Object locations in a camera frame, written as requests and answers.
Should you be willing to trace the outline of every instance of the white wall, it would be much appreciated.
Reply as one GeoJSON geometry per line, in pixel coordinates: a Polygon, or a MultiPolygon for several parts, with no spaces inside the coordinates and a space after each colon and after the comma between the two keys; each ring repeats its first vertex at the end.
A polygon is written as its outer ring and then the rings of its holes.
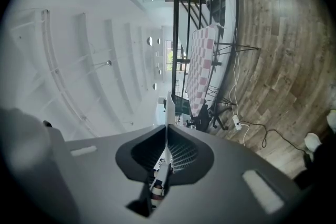
{"type": "Polygon", "coordinates": [[[146,13],[158,26],[173,26],[173,2],[153,1],[143,3],[146,13]]]}
{"type": "Polygon", "coordinates": [[[164,112],[164,105],[163,104],[157,104],[156,107],[156,122],[157,124],[165,124],[166,115],[164,112]]]}
{"type": "MultiPolygon", "coordinates": [[[[145,53],[139,46],[153,29],[143,10],[131,0],[14,0],[2,29],[2,44],[6,46],[1,46],[0,84],[6,99],[1,99],[1,105],[19,107],[41,121],[50,121],[66,140],[118,134],[154,124],[157,97],[152,98],[153,93],[143,88],[140,96],[139,91],[132,92],[135,84],[131,76],[139,76],[142,82],[146,73],[147,86],[154,80],[153,65],[141,73],[144,69],[139,58],[145,53]],[[44,9],[50,11],[51,35],[47,40],[43,38],[46,21],[41,22],[44,9]],[[108,20],[112,22],[110,30],[106,29],[108,20]],[[141,27],[143,40],[137,31],[127,32],[128,22],[132,22],[132,29],[141,27]],[[109,42],[107,34],[112,32],[113,41],[109,42]],[[123,70],[130,72],[127,68],[132,61],[140,66],[124,78],[133,115],[126,111],[118,89],[123,78],[110,66],[95,70],[95,64],[115,56],[111,53],[113,42],[117,44],[116,62],[126,63],[123,70]],[[47,62],[46,44],[54,51],[51,59],[55,69],[47,62]]],[[[145,46],[151,63],[152,48],[145,46]]]]}

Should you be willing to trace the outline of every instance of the window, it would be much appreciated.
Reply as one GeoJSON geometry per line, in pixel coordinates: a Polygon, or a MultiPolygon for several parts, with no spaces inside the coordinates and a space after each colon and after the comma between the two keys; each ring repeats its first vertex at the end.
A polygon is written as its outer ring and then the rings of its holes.
{"type": "MultiPolygon", "coordinates": [[[[179,42],[177,44],[177,58],[178,59],[186,59],[186,54],[183,50],[183,47],[181,46],[181,43],[179,42]]],[[[184,71],[184,68],[186,66],[186,71],[189,71],[189,64],[179,63],[177,64],[177,71],[184,71]]],[[[173,70],[173,42],[172,41],[166,41],[166,70],[173,70]]]]}

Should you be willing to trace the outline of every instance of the white cable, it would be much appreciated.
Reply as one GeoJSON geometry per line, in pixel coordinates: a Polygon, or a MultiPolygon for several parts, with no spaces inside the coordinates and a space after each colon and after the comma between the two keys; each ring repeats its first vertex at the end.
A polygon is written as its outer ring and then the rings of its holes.
{"type": "MultiPolygon", "coordinates": [[[[233,88],[237,86],[237,84],[236,84],[236,72],[235,72],[236,62],[237,62],[237,55],[235,55],[235,65],[233,66],[233,74],[234,74],[234,77],[235,77],[235,84],[233,85],[233,87],[231,88],[231,90],[230,90],[230,92],[229,92],[229,99],[230,99],[230,102],[231,102],[231,103],[232,103],[232,100],[231,100],[231,92],[232,92],[233,88]]],[[[232,105],[232,113],[233,113],[233,116],[234,116],[234,115],[235,115],[235,112],[234,112],[234,109],[233,109],[233,105],[232,105]]]]}
{"type": "Polygon", "coordinates": [[[236,100],[236,105],[237,105],[237,115],[238,115],[238,111],[239,111],[239,105],[237,102],[237,97],[236,97],[236,90],[237,90],[237,83],[238,83],[238,79],[239,79],[239,74],[240,74],[240,65],[239,65],[239,54],[236,52],[237,55],[237,59],[238,59],[238,77],[236,80],[236,86],[235,86],[235,100],[236,100]]]}
{"type": "Polygon", "coordinates": [[[246,131],[246,133],[244,134],[244,138],[243,138],[243,145],[245,146],[245,136],[246,136],[248,130],[250,130],[250,126],[247,125],[247,124],[241,124],[241,126],[247,126],[247,131],[246,131]]]}

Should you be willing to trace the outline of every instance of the black stand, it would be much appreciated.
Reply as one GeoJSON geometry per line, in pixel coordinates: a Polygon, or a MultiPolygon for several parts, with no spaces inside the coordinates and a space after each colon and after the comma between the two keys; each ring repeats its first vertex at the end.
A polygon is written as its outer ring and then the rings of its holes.
{"type": "Polygon", "coordinates": [[[233,43],[215,42],[215,44],[216,44],[216,45],[227,45],[225,48],[219,49],[218,51],[214,52],[215,55],[230,54],[231,51],[223,52],[223,53],[219,53],[221,50],[225,50],[225,49],[227,49],[227,48],[229,48],[229,47],[235,47],[236,52],[246,51],[246,50],[260,50],[260,48],[257,48],[257,47],[244,46],[244,45],[233,44],[233,43]],[[242,48],[247,48],[247,49],[237,50],[237,46],[238,46],[238,47],[242,47],[242,48]]]}
{"type": "Polygon", "coordinates": [[[211,86],[211,85],[208,86],[208,91],[207,91],[206,95],[214,98],[214,100],[207,100],[207,101],[214,102],[214,104],[211,106],[211,108],[208,110],[208,112],[209,112],[209,115],[213,118],[212,119],[213,128],[215,128],[215,129],[217,128],[217,125],[216,125],[216,121],[217,121],[219,123],[219,125],[221,126],[222,130],[226,131],[226,130],[228,130],[228,127],[224,126],[221,119],[219,118],[219,115],[221,115],[225,111],[231,111],[232,108],[228,107],[228,108],[223,108],[221,110],[218,110],[218,104],[225,104],[225,105],[236,105],[236,104],[232,103],[231,101],[227,100],[224,97],[222,99],[218,100],[217,99],[218,91],[219,91],[219,88],[211,86]]]}

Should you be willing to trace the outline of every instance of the ceiling light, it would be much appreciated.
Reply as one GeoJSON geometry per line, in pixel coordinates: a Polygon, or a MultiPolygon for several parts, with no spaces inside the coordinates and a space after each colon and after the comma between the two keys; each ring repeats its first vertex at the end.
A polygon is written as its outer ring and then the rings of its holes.
{"type": "Polygon", "coordinates": [[[147,44],[148,44],[149,46],[152,46],[152,45],[153,45],[153,39],[152,39],[152,37],[149,37],[149,38],[147,39],[147,44]]]}

